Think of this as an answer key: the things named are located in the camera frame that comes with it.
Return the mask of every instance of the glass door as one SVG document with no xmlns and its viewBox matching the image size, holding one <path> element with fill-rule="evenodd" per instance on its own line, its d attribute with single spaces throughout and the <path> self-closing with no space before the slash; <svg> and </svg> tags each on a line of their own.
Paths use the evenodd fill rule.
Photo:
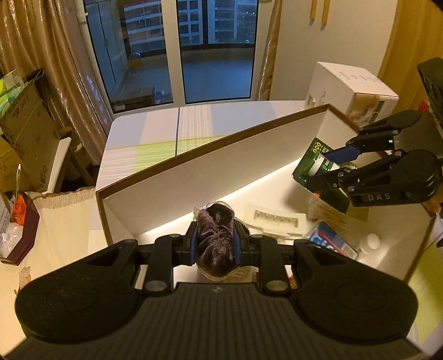
<svg viewBox="0 0 443 360">
<path fill-rule="evenodd" d="M 248 99 L 257 0 L 177 0 L 186 104 Z"/>
<path fill-rule="evenodd" d="M 272 1 L 76 1 L 114 113 L 251 97 Z"/>
<path fill-rule="evenodd" d="M 161 0 L 86 0 L 95 56 L 114 113 L 173 102 Z"/>
</svg>

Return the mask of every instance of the white wall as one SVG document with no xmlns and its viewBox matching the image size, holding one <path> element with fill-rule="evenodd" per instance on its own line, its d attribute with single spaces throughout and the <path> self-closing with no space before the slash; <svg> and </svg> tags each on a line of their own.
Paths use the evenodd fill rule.
<svg viewBox="0 0 443 360">
<path fill-rule="evenodd" d="M 364 67 L 377 75 L 391 35 L 397 0 L 323 0 L 310 25 L 311 2 L 284 0 L 271 100 L 304 100 L 317 61 Z"/>
</svg>

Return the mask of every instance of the floor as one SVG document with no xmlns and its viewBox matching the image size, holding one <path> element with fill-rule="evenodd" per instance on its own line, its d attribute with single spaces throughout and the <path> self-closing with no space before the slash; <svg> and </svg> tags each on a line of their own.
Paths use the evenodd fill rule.
<svg viewBox="0 0 443 360">
<path fill-rule="evenodd" d="M 249 59 L 203 60 L 183 63 L 185 97 L 187 103 L 249 98 L 253 62 Z M 140 70 L 130 70 L 118 94 L 125 97 L 135 88 L 154 86 L 162 95 L 171 93 L 166 59 L 149 64 Z"/>
<path fill-rule="evenodd" d="M 249 98 L 252 65 L 252 60 L 185 63 L 186 102 Z"/>
</svg>

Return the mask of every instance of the wooden handle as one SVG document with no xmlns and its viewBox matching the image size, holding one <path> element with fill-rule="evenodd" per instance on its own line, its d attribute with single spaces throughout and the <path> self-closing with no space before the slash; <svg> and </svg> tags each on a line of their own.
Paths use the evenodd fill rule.
<svg viewBox="0 0 443 360">
<path fill-rule="evenodd" d="M 325 0 L 325 4 L 323 5 L 322 25 L 326 25 L 328 23 L 330 5 L 331 0 Z"/>
<path fill-rule="evenodd" d="M 315 20 L 315 16 L 316 16 L 316 12 L 317 12 L 317 3 L 318 3 L 318 0 L 312 0 L 311 14 L 309 15 L 309 18 L 311 19 L 311 21 Z"/>
</svg>

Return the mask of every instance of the door frame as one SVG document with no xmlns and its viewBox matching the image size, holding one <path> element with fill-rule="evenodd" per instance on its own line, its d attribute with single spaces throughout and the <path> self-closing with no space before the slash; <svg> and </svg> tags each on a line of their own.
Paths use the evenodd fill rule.
<svg viewBox="0 0 443 360">
<path fill-rule="evenodd" d="M 92 39 L 89 32 L 84 0 L 74 0 L 74 3 L 77 11 L 77 19 L 80 28 L 80 33 L 83 38 L 83 43 L 85 45 L 89 63 L 91 65 L 93 75 L 95 77 L 100 94 L 103 97 L 106 107 L 113 120 L 122 115 L 193 105 L 193 104 L 186 105 L 185 103 L 185 91 L 183 84 L 183 73 L 182 73 L 182 63 L 181 63 L 181 54 L 180 54 L 179 27 L 177 19 L 176 0 L 162 0 L 163 29 L 164 29 L 167 63 L 169 69 L 169 79 L 171 82 L 173 103 L 124 111 L 121 113 L 113 112 L 108 94 L 106 92 L 102 80 L 94 47 L 92 44 Z M 235 100 L 227 99 L 227 100 L 200 102 L 198 103 L 198 105 L 216 104 L 224 102 L 254 101 L 256 99 L 257 89 L 260 81 L 260 71 L 263 62 L 264 51 L 266 48 L 266 38 L 268 35 L 269 21 L 271 19 L 274 0 L 258 0 L 258 3 L 259 3 L 258 17 L 257 17 L 256 38 L 255 38 L 256 48 L 255 48 L 255 55 L 253 61 L 251 97 L 249 99 L 235 99 Z"/>
</svg>

